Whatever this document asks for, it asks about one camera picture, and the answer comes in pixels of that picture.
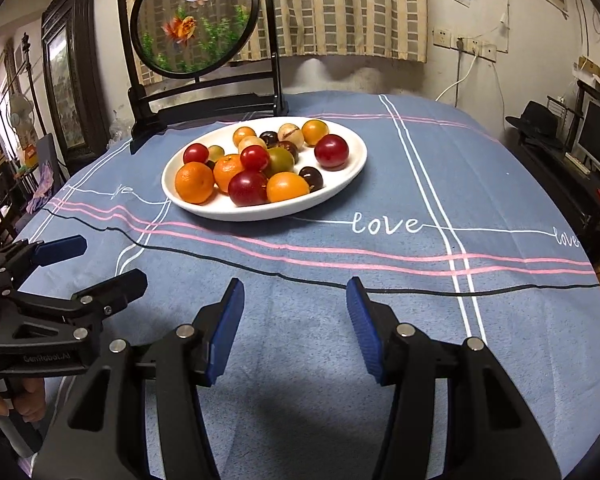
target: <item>plastic bag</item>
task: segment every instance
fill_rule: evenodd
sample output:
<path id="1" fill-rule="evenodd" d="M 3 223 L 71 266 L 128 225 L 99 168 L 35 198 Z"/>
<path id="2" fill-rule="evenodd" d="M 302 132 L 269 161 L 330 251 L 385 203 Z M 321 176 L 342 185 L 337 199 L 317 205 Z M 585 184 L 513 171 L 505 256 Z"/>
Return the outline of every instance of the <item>plastic bag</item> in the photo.
<path id="1" fill-rule="evenodd" d="M 119 117 L 118 112 L 122 110 L 122 108 L 123 106 L 118 107 L 118 110 L 113 110 L 114 119 L 109 127 L 110 140 L 107 143 L 107 149 L 109 149 L 115 143 L 120 142 L 120 140 L 126 140 L 131 137 L 131 128 L 133 127 L 133 122 Z"/>

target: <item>fan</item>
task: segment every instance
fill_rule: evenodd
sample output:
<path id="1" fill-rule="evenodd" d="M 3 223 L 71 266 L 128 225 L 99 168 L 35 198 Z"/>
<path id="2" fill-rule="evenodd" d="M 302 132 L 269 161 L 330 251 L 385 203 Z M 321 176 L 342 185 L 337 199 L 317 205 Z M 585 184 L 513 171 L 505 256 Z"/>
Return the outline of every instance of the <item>fan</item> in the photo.
<path id="1" fill-rule="evenodd" d="M 11 109 L 9 114 L 10 126 L 19 139 L 29 138 L 29 132 L 33 130 L 33 104 L 22 94 L 11 96 L 9 104 Z"/>

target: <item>black hat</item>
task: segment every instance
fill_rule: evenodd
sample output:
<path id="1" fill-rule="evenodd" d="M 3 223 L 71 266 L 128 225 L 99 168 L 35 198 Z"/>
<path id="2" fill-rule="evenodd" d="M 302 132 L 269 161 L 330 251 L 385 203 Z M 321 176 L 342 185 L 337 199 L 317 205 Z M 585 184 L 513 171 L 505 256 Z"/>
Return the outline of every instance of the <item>black hat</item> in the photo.
<path id="1" fill-rule="evenodd" d="M 549 108 L 535 101 L 529 101 L 525 111 L 518 117 L 505 117 L 507 123 L 519 129 L 523 134 L 533 137 L 554 148 L 562 148 L 564 144 L 556 139 L 558 117 Z"/>

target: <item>blue gripper pad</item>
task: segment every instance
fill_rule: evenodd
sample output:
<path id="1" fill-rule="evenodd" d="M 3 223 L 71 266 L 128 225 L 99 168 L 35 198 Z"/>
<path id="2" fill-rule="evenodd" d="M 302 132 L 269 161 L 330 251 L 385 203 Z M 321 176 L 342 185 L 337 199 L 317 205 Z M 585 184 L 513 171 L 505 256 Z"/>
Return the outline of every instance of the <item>blue gripper pad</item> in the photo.
<path id="1" fill-rule="evenodd" d="M 347 283 L 347 310 L 356 332 L 366 371 L 381 383 L 384 369 L 382 366 L 382 340 L 374 326 L 366 307 L 369 298 L 358 278 L 351 278 Z"/>
<path id="2" fill-rule="evenodd" d="M 82 256 L 86 250 L 87 240 L 80 235 L 61 238 L 53 242 L 45 242 L 36 247 L 32 263 L 40 267 L 46 267 L 76 256 Z"/>
<path id="3" fill-rule="evenodd" d="M 216 379 L 224 374 L 231 346 L 234 344 L 235 333 L 240 324 L 244 310 L 244 285 L 240 280 L 232 280 L 222 297 L 221 305 L 224 306 L 224 310 L 220 315 L 216 330 L 210 338 L 209 364 L 205 372 L 209 384 L 215 384 Z"/>

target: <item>red cherry tomato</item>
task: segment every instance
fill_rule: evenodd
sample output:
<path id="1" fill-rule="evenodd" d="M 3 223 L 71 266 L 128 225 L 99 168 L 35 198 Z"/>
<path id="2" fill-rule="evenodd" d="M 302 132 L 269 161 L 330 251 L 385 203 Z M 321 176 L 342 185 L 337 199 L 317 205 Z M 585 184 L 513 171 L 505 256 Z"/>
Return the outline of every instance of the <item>red cherry tomato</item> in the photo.
<path id="1" fill-rule="evenodd" d="M 245 170 L 262 171 L 269 163 L 269 153 L 262 146 L 252 144 L 242 150 L 240 162 Z"/>
<path id="2" fill-rule="evenodd" d="M 349 158 L 349 146 L 341 136 L 328 134 L 315 145 L 314 155 L 323 168 L 337 168 Z"/>
<path id="3" fill-rule="evenodd" d="M 209 158 L 209 150 L 204 144 L 194 142 L 192 145 L 187 146 L 182 154 L 182 161 L 187 164 L 189 162 L 201 162 L 204 164 Z"/>
<path id="4" fill-rule="evenodd" d="M 253 170 L 244 170 L 229 182 L 229 198 L 237 206 L 262 205 L 267 199 L 267 177 Z"/>

